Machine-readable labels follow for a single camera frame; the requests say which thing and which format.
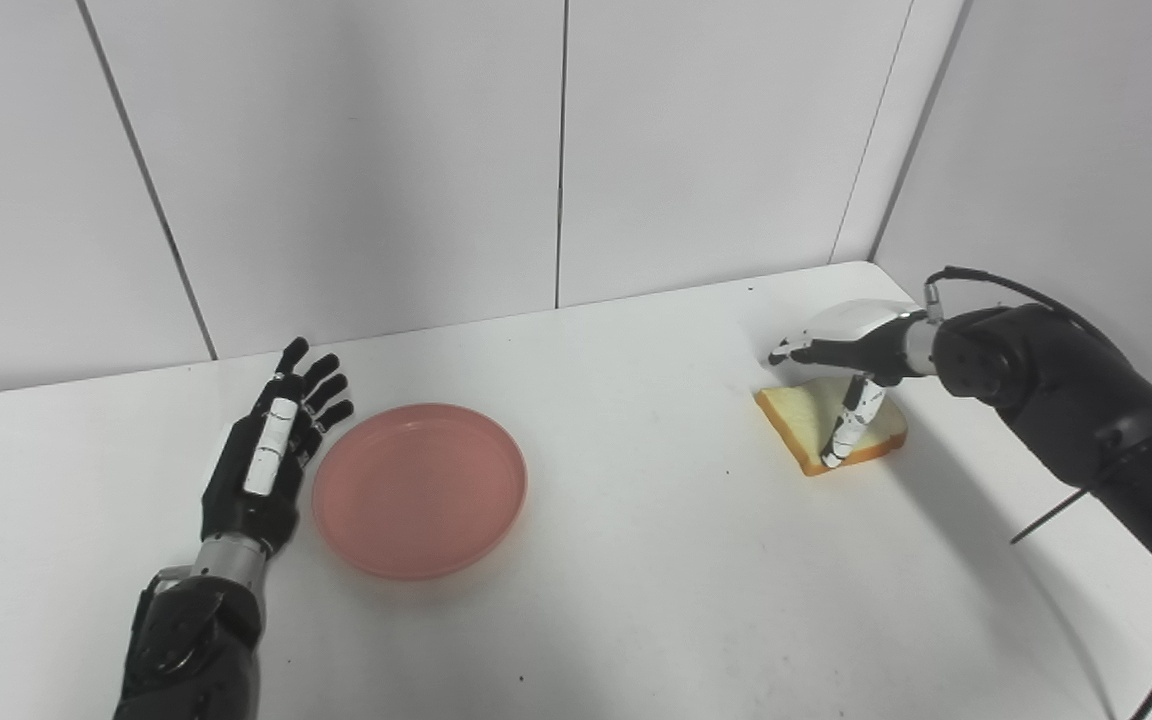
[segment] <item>pink bowl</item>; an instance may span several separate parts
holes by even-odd
[[[404,406],[340,438],[314,480],[314,521],[355,568],[438,578],[473,564],[509,532],[526,465],[509,433],[457,406]]]

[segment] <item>wall seam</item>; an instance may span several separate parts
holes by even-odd
[[[847,190],[847,202],[842,204],[842,215],[838,219],[838,229],[833,233],[833,245],[829,247],[829,259],[833,263],[833,255],[838,251],[838,238],[842,237],[842,225],[847,222],[847,211],[851,210],[851,197],[856,192],[856,183],[861,182],[861,168],[865,167],[865,156],[869,152],[869,142],[874,137],[874,126],[878,124],[878,115],[882,113],[882,99],[887,97],[887,86],[892,82],[892,69],[896,67],[896,55],[900,55],[901,43],[905,40],[905,28],[909,28],[909,17],[914,13],[914,1],[909,0],[905,7],[905,18],[901,22],[900,33],[896,36],[896,47],[892,51],[890,63],[887,63],[887,77],[882,78],[882,90],[878,92],[878,104],[874,106],[874,116],[869,120],[869,132],[865,132],[864,146],[861,146],[861,159],[856,164],[856,174],[851,176],[851,188]]]
[[[109,68],[109,59],[105,55],[105,46],[101,45],[100,36],[96,32],[96,23],[92,21],[91,10],[88,8],[88,0],[74,0],[74,2],[78,6],[78,14],[82,15],[84,26],[88,28],[88,37],[91,38],[92,50],[96,51],[96,60],[99,61],[101,73],[104,73],[105,85],[109,88],[109,97],[114,100],[114,109],[118,111],[118,119],[123,123],[123,132],[127,135],[127,142],[132,147],[132,158],[136,158],[136,167],[141,169],[141,179],[145,182],[150,204],[154,206],[154,213],[159,218],[159,227],[162,229],[162,236],[168,242],[168,250],[172,252],[172,260],[175,263],[175,268],[177,268],[180,283],[184,288],[185,298],[189,301],[189,309],[194,311],[194,319],[198,324],[202,342],[207,347],[207,355],[211,359],[215,361],[218,359],[217,347],[211,342],[211,333],[207,331],[206,320],[202,318],[202,309],[198,306],[194,285],[189,282],[189,273],[184,270],[184,262],[180,259],[177,242],[175,242],[172,227],[168,225],[168,217],[166,217],[162,210],[162,202],[159,200],[159,191],[154,187],[154,179],[150,176],[145,154],[141,151],[141,142],[137,141],[136,131],[132,129],[132,119],[127,114],[127,105],[123,105],[123,96],[118,90],[118,83],[114,82],[114,70]]]
[[[561,306],[563,265],[563,160],[567,147],[567,23],[571,0],[563,0],[563,62],[558,85],[558,232],[554,234],[554,310]]]
[[[973,0],[964,0],[958,8],[958,17],[954,20],[954,32],[950,32],[950,41],[945,47],[945,55],[941,55],[940,67],[935,69],[935,78],[932,81],[932,90],[927,93],[927,100],[923,101],[923,112],[918,115],[918,124],[914,127],[914,136],[910,137],[909,147],[905,150],[905,158],[901,160],[900,173],[896,173],[896,182],[892,184],[892,192],[887,199],[887,209],[882,211],[882,220],[878,223],[878,233],[874,233],[874,243],[869,248],[870,263],[878,256],[878,247],[882,243],[882,235],[887,232],[887,223],[890,222],[892,211],[896,209],[901,190],[905,188],[905,177],[909,176],[910,164],[914,164],[914,156],[918,152],[919,142],[923,141],[923,131],[927,129],[927,120],[932,115],[932,108],[937,105],[937,97],[941,94],[941,85],[945,82],[945,74],[950,67],[954,51],[958,46],[958,38],[963,35],[963,26],[967,23],[968,14],[972,10]]]

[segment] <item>white table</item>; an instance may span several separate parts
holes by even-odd
[[[502,546],[426,583],[348,569],[306,511],[270,569],[260,718],[1128,714],[1152,559],[1094,501],[1007,546],[1066,487],[986,407],[902,384],[903,450],[804,478],[755,406],[794,379],[761,364],[780,338],[866,296],[904,297],[856,263],[319,348],[361,418],[493,416],[530,491]],[[0,393],[0,717],[109,717],[137,593],[194,559],[273,365]]]

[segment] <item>silver cylindrical joint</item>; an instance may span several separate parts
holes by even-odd
[[[189,575],[225,578],[250,589],[265,616],[265,550],[252,538],[227,533],[205,539]]]
[[[937,341],[938,325],[929,320],[919,320],[905,331],[905,364],[920,376],[937,373],[937,364],[932,363],[932,343]]]

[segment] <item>white wall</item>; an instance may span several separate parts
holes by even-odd
[[[573,0],[562,304],[828,263],[897,44],[914,60],[876,127],[887,170],[851,205],[870,218],[957,1],[911,5]]]
[[[877,259],[909,291],[945,264],[1030,283],[1152,381],[1152,3],[975,1]]]
[[[562,0],[91,0],[221,357],[553,306]]]
[[[206,359],[73,0],[0,0],[0,389]]]
[[[858,258],[961,3],[88,1],[220,356]],[[0,0],[0,388],[205,357],[78,3]]]

